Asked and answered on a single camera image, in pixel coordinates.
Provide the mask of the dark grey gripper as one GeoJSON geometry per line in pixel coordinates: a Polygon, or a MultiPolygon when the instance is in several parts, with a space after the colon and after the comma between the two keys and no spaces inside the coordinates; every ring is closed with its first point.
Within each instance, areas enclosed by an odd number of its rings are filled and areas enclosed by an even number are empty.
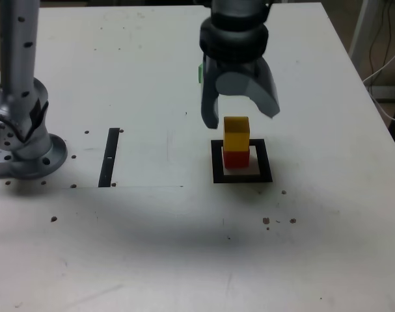
{"type": "Polygon", "coordinates": [[[245,96],[269,118],[280,112],[275,82],[265,60],[256,58],[246,63],[232,63],[204,55],[201,78],[200,111],[208,129],[219,126],[219,94],[245,96]]]}

